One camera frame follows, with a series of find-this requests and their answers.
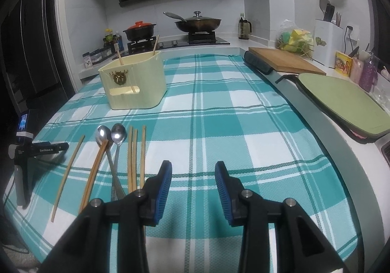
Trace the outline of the chopstick in holder left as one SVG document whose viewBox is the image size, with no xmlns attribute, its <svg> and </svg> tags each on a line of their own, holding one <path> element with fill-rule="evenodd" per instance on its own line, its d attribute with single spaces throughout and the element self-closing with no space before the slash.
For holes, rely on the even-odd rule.
<svg viewBox="0 0 390 273">
<path fill-rule="evenodd" d="M 122 60 L 122 57 L 121 57 L 121 54 L 120 54 L 120 51 L 117 50 L 116 53 L 117 53 L 117 55 L 118 55 L 118 59 L 119 59 L 119 61 L 120 61 L 120 65 L 124 65 L 123 60 Z"/>
</svg>

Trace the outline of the steel spoon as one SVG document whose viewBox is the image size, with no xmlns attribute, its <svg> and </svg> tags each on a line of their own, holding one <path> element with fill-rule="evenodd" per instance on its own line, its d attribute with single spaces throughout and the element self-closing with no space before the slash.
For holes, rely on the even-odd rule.
<svg viewBox="0 0 390 273">
<path fill-rule="evenodd" d="M 118 200 L 122 199 L 125 197 L 125 192 L 122 188 L 122 185 L 120 183 L 120 179 L 118 177 L 118 160 L 119 160 L 119 153 L 120 153 L 120 147 L 122 143 L 125 141 L 127 137 L 127 132 L 125 127 L 120 124 L 116 123 L 113 125 L 111 129 L 111 138 L 113 143 L 116 145 L 116 152 L 114 156 L 114 165 L 112 168 L 112 176 L 113 176 L 113 183 L 114 183 L 114 188 L 116 190 L 116 194 L 118 197 Z"/>
<path fill-rule="evenodd" d="M 112 138 L 111 138 L 111 130 L 104 126 L 100 125 L 97 128 L 97 132 L 95 134 L 95 139 L 97 143 L 101 146 L 104 141 L 107 141 L 107 145 L 104 148 L 104 153 L 107 156 L 108 164 L 110 166 L 111 174 L 112 174 L 112 186 L 116 192 L 116 197 L 118 200 L 125 197 L 124 190 L 121 186 L 120 180 L 117 175 L 116 167 L 114 166 L 114 162 L 112 161 L 112 156 L 110 152 L 110 147 L 113 144 Z"/>
</svg>

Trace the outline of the condiment bottles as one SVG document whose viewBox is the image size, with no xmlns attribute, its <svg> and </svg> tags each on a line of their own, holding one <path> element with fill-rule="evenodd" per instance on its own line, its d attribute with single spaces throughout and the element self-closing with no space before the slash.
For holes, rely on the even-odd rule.
<svg viewBox="0 0 390 273">
<path fill-rule="evenodd" d="M 105 29 L 105 36 L 103 38 L 104 47 L 111 49 L 112 53 L 117 50 L 120 52 L 124 51 L 124 44 L 121 34 L 113 32 L 111 29 Z"/>
</svg>

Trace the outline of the chopstick across spoon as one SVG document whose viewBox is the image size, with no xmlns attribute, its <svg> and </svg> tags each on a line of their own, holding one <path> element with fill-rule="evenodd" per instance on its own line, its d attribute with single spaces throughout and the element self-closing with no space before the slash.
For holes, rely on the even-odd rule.
<svg viewBox="0 0 390 273">
<path fill-rule="evenodd" d="M 90 172 L 88 179 L 87 179 L 87 184 L 85 186 L 85 190 L 83 192 L 83 196 L 81 199 L 81 204 L 79 206 L 79 213 L 81 213 L 83 211 L 84 207 L 87 205 L 87 203 L 90 199 L 91 191 L 93 189 L 93 184 L 95 182 L 98 168 L 100 166 L 100 162 L 102 160 L 103 154 L 107 148 L 107 144 L 108 144 L 108 141 L 103 140 L 102 144 L 100 145 L 99 151 L 97 153 L 97 156 L 96 156 L 95 161 L 93 163 L 93 166 L 91 168 L 91 172 Z"/>
</svg>

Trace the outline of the dark water bottle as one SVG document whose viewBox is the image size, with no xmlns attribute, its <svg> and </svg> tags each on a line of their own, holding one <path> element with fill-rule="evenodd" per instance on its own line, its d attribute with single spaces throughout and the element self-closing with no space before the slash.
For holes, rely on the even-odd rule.
<svg viewBox="0 0 390 273">
<path fill-rule="evenodd" d="M 252 33 L 252 24 L 244 16 L 244 13 L 240 13 L 238 38 L 243 40 L 249 40 L 249 36 Z"/>
</svg>

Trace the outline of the black pot orange lid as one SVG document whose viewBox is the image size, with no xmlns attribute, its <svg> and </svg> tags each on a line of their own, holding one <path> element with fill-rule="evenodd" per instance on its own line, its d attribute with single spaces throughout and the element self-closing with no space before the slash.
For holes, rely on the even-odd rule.
<svg viewBox="0 0 390 273">
<path fill-rule="evenodd" d="M 154 35 L 154 27 L 154 23 L 137 21 L 134 25 L 124 30 L 124 33 L 130 42 L 148 40 Z"/>
</svg>

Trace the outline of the bag of yellow sponges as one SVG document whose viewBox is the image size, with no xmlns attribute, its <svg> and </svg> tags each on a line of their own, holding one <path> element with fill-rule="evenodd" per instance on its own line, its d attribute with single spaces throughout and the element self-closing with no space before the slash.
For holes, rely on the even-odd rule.
<svg viewBox="0 0 390 273">
<path fill-rule="evenodd" d="M 297 27 L 291 20 L 284 20 L 276 36 L 275 47 L 300 57 L 311 58 L 314 39 L 310 31 Z"/>
</svg>

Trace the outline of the cream utensil holder box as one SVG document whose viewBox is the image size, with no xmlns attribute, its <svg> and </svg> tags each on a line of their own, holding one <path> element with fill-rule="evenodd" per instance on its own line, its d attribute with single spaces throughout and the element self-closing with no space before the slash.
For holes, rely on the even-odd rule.
<svg viewBox="0 0 390 273">
<path fill-rule="evenodd" d="M 158 50 L 116 59 L 98 72 L 113 110 L 150 109 L 166 93 L 163 60 Z"/>
</svg>

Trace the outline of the chopstick in holder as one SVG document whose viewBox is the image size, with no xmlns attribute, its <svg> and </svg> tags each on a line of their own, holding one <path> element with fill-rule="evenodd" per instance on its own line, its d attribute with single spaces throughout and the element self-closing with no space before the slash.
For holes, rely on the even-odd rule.
<svg viewBox="0 0 390 273">
<path fill-rule="evenodd" d="M 155 52 L 157 50 L 157 45 L 158 45 L 158 42 L 159 42 L 159 38 L 160 38 L 160 35 L 157 35 L 156 40 L 155 40 L 155 44 L 154 44 L 154 47 L 153 47 L 153 55 L 152 56 L 155 56 Z"/>
<path fill-rule="evenodd" d="M 120 51 L 117 50 L 116 53 L 117 53 L 117 55 L 118 55 L 118 59 L 119 59 L 119 61 L 120 61 L 120 65 L 124 65 L 123 60 L 122 60 L 122 57 L 121 57 L 121 54 L 120 54 Z"/>
</svg>

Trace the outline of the teal plaid tablecloth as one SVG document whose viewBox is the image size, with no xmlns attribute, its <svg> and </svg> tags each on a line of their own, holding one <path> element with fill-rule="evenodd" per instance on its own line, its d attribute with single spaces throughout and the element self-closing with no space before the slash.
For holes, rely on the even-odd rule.
<svg viewBox="0 0 390 273">
<path fill-rule="evenodd" d="M 239 55 L 192 55 L 164 62 L 167 91 L 152 109 L 114 111 L 99 78 L 75 94 L 36 136 L 67 142 L 62 156 L 29 162 L 33 191 L 17 206 L 9 183 L 5 215 L 24 244 L 43 261 L 78 214 L 98 152 L 95 131 L 117 122 L 146 125 L 146 176 L 173 166 L 163 217 L 146 230 L 151 272 L 236 272 L 242 229 L 224 218 L 214 169 L 223 161 L 244 187 L 262 197 L 294 198 L 339 256 L 358 248 L 348 193 L 330 157 L 276 90 Z"/>
</svg>

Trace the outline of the black wok with lid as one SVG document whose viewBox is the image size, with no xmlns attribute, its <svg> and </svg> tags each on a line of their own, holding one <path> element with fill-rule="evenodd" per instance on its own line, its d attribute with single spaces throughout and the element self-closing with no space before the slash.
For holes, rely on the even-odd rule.
<svg viewBox="0 0 390 273">
<path fill-rule="evenodd" d="M 194 16 L 187 19 L 169 11 L 163 13 L 169 18 L 176 19 L 176 27 L 185 33 L 210 33 L 215 31 L 221 23 L 221 19 L 201 16 L 201 11 L 195 11 Z"/>
</svg>

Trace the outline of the purple bottle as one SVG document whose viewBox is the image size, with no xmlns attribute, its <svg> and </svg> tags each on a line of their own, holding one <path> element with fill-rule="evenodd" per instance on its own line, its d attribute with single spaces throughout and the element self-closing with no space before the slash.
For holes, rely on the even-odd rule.
<svg viewBox="0 0 390 273">
<path fill-rule="evenodd" d="M 378 77 L 378 58 L 371 53 L 370 57 L 364 62 L 363 70 L 361 72 L 359 86 L 370 93 L 375 80 Z"/>
</svg>

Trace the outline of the white knife block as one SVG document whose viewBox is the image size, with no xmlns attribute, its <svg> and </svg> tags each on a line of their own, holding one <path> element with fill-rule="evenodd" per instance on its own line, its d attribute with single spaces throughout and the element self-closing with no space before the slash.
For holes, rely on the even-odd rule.
<svg viewBox="0 0 390 273">
<path fill-rule="evenodd" d="M 313 60 L 327 68 L 334 68 L 336 52 L 342 50 L 342 37 L 341 27 L 332 22 L 317 19 L 313 35 Z"/>
</svg>

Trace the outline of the black refrigerator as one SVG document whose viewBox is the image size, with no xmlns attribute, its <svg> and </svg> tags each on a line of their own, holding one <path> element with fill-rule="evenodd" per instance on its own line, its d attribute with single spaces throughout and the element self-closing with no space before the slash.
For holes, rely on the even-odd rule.
<svg viewBox="0 0 390 273">
<path fill-rule="evenodd" d="M 3 5 L 1 79 L 17 113 L 37 109 L 51 116 L 74 95 L 55 0 L 7 0 Z"/>
</svg>

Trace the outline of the chopstick in holder right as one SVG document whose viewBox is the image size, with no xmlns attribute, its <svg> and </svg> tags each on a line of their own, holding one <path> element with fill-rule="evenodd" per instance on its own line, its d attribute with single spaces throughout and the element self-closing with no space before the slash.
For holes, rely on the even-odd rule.
<svg viewBox="0 0 390 273">
<path fill-rule="evenodd" d="M 157 50 L 157 45 L 158 45 L 158 42 L 159 42 L 159 38 L 160 38 L 160 35 L 157 35 L 156 40 L 155 40 L 155 44 L 154 44 L 154 47 L 153 47 L 153 55 L 152 56 L 155 56 L 155 52 Z"/>
</svg>

